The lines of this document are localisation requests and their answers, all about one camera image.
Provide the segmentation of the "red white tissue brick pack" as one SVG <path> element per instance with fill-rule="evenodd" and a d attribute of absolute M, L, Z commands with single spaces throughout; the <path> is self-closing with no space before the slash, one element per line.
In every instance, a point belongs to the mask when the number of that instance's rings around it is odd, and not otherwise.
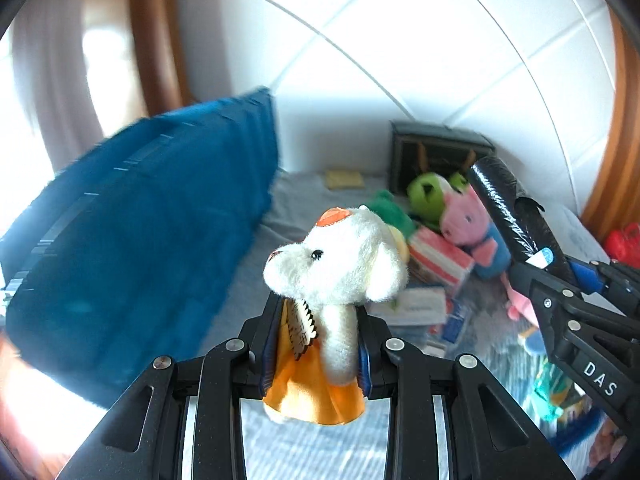
<path fill-rule="evenodd" d="M 439 284 L 450 296 L 456 296 L 471 274 L 475 261 L 442 236 L 420 228 L 408 240 L 409 269 L 427 284 Z"/>

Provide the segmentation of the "white bear plush orange dress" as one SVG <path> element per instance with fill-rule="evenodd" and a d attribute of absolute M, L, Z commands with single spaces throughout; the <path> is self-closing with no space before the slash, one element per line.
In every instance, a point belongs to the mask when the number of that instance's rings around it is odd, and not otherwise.
<path fill-rule="evenodd" d="M 268 417 L 345 425 L 364 412 L 357 309 L 408 283 L 390 229 L 367 206 L 326 210 L 306 237 L 274 250 L 262 276 L 284 300 Z"/>

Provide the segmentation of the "pink pig plush with glasses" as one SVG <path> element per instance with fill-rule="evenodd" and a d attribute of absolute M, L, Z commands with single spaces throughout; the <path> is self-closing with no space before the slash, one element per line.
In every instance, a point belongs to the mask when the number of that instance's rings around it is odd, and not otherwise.
<path fill-rule="evenodd" d="M 500 278 L 508 297 L 506 314 L 510 320 L 518 322 L 520 318 L 525 318 L 530 324 L 538 327 L 539 323 L 530 300 L 512 287 L 506 273 L 501 274 Z"/>

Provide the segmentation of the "pink pig plush blue body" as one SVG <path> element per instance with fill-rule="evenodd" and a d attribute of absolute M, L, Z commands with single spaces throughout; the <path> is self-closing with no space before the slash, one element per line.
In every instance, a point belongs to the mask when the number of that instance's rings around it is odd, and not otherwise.
<path fill-rule="evenodd" d="M 473 258 L 477 276 L 491 280 L 506 272 L 511 254 L 476 192 L 470 186 L 463 192 L 452 191 L 444 195 L 444 204 L 440 232 Z"/>

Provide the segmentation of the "large white medicine box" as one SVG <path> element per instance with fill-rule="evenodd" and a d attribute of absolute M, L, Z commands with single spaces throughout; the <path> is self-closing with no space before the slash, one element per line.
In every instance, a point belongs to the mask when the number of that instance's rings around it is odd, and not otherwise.
<path fill-rule="evenodd" d="M 447 319 L 447 294 L 442 286 L 416 286 L 403 290 L 396 298 L 367 305 L 370 315 L 390 326 L 429 326 Z"/>

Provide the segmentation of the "yellow duck plush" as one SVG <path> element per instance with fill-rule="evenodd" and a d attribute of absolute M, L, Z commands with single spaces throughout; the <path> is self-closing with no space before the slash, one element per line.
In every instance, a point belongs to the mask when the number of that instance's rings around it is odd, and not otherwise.
<path fill-rule="evenodd" d="M 387 227 L 392 233 L 392 237 L 394 238 L 399 257 L 404 263 L 408 263 L 410 260 L 410 252 L 404 234 L 402 234 L 397 228 L 391 226 L 390 224 Z"/>

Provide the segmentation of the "green frog plush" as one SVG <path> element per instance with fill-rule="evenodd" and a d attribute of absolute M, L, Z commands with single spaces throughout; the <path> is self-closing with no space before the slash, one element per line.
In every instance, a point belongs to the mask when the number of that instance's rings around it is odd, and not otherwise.
<path fill-rule="evenodd" d="M 460 172 L 455 172 L 448 179 L 434 172 L 421 174 L 407 188 L 411 211 L 424 226 L 438 232 L 440 217 L 445 210 L 445 196 L 452 192 L 462 193 L 468 185 L 468 180 Z"/>

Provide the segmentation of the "blue plastic crate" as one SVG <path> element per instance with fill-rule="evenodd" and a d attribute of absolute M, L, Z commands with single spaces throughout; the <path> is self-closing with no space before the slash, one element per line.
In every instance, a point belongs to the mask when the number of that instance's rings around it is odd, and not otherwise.
<path fill-rule="evenodd" d="M 1 239 L 23 360 L 108 408 L 157 356 L 196 356 L 278 165 L 258 88 L 141 119 L 63 170 Z"/>

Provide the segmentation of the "black box with antlers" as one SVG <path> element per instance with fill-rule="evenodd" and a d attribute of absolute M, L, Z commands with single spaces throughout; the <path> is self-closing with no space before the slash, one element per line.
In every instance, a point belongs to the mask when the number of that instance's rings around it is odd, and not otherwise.
<path fill-rule="evenodd" d="M 474 162 L 496 152 L 486 136 L 429 122 L 395 120 L 390 123 L 390 168 L 387 187 L 406 195 L 409 184 L 421 174 L 434 172 L 449 178 L 466 174 Z"/>

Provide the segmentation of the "yellow sticky note pad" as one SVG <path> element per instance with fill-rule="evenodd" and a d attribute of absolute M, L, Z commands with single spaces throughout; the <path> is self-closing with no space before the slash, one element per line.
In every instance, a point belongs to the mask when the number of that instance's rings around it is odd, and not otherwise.
<path fill-rule="evenodd" d="M 324 184 L 329 190 L 364 188 L 363 175 L 355 170 L 332 169 L 324 173 Z"/>

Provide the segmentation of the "white curtain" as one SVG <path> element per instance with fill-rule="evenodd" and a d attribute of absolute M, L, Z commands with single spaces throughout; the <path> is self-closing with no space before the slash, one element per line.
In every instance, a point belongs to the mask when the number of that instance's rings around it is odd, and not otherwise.
<path fill-rule="evenodd" d="M 103 140 L 82 50 L 81 0 L 27 0 L 12 24 L 14 76 L 54 172 Z"/>

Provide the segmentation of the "wooden bed frame post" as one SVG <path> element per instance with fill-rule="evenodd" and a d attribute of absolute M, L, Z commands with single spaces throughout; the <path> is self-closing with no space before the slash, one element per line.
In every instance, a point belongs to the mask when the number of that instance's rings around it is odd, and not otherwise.
<path fill-rule="evenodd" d="M 177 0 L 129 0 L 134 55 L 151 116 L 191 102 Z"/>

